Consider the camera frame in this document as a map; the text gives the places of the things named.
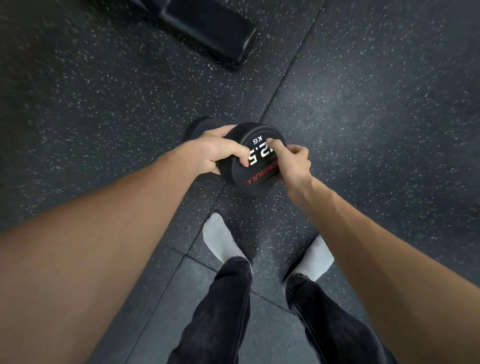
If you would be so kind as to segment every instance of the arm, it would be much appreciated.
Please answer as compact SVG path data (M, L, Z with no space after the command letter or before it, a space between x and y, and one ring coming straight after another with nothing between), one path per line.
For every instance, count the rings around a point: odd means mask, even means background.
M268 141L288 195L313 221L400 363L476 363L480 290L364 216L310 175L308 150Z
M0 236L0 362L81 363L199 173L247 147L209 131L153 164Z

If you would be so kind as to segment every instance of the black jeans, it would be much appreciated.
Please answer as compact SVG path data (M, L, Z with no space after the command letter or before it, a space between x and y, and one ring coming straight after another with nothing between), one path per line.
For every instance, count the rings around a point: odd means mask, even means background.
M251 286L250 263L239 256L229 259L193 313L168 364L238 363L250 318ZM371 328L342 310L307 276L290 276L286 296L321 363L396 363Z

